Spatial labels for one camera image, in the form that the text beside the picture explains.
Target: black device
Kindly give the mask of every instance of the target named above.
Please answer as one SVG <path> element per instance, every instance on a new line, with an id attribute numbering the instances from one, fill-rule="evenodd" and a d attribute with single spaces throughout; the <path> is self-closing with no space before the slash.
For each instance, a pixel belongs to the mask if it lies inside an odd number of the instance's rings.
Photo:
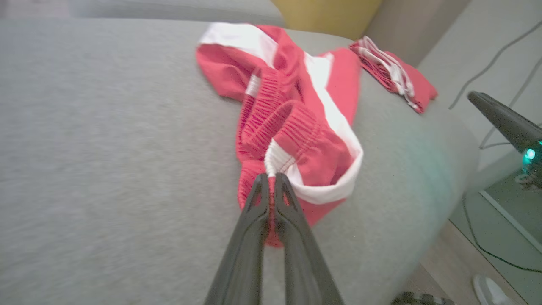
<path id="1" fill-rule="evenodd" d="M 284 245 L 286 305 L 343 305 L 288 177 L 275 178 L 275 208 L 269 207 L 267 174 L 256 177 L 207 294 L 205 305 L 257 305 L 270 213 Z"/>
<path id="2" fill-rule="evenodd" d="M 542 128 L 485 93 L 472 91 L 467 98 L 523 154 L 520 187 L 542 190 Z"/>

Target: white sneaker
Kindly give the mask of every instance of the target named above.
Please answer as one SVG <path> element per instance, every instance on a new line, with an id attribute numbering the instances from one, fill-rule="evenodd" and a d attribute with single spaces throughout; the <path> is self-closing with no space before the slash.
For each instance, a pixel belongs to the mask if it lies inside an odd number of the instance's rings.
<path id="1" fill-rule="evenodd" d="M 474 292 L 482 305 L 517 305 L 492 279 L 483 275 L 473 277 Z"/>

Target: couch cushion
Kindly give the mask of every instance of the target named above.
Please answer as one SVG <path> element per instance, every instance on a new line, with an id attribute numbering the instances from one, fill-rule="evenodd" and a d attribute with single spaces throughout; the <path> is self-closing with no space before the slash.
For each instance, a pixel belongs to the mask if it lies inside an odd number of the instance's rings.
<path id="1" fill-rule="evenodd" d="M 77 17 L 248 22 L 284 26 L 270 0 L 69 0 Z"/>
<path id="2" fill-rule="evenodd" d="M 202 76 L 208 24 L 0 22 L 0 303 L 201 304 L 237 217 L 240 104 Z M 311 54 L 347 46 L 289 31 Z M 313 228 L 347 304 L 384 305 L 476 169 L 474 137 L 363 73 L 353 195 Z M 284 304 L 266 248 L 263 304 Z"/>

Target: floor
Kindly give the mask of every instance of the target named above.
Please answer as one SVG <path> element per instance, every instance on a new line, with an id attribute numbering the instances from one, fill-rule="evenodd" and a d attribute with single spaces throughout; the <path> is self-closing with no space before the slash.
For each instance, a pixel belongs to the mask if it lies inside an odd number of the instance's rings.
<path id="1" fill-rule="evenodd" d="M 0 0 L 0 17 L 69 17 L 67 1 Z M 491 277 L 518 305 L 527 304 L 450 221 L 422 258 L 404 290 L 449 298 L 460 305 L 479 305 L 471 283 L 476 274 Z"/>
<path id="2" fill-rule="evenodd" d="M 523 196 L 512 190 L 511 194 L 519 199 Z M 466 202 L 473 230 L 483 247 L 512 263 L 542 270 L 542 253 L 480 193 L 469 194 Z M 456 209 L 450 220 L 469 240 L 474 240 L 462 208 Z M 528 304 L 542 303 L 542 274 L 516 269 L 489 255 L 485 257 Z"/>
<path id="3" fill-rule="evenodd" d="M 461 305 L 479 305 L 471 282 L 476 274 L 493 279 L 518 305 L 527 304 L 450 221 L 420 260 L 404 290 L 449 298 Z"/>
<path id="4" fill-rule="evenodd" d="M 512 175 L 502 179 L 485 191 L 499 203 L 519 223 L 538 244 L 542 244 L 542 192 L 526 192 L 515 182 L 517 175 L 523 174 L 518 170 Z"/>

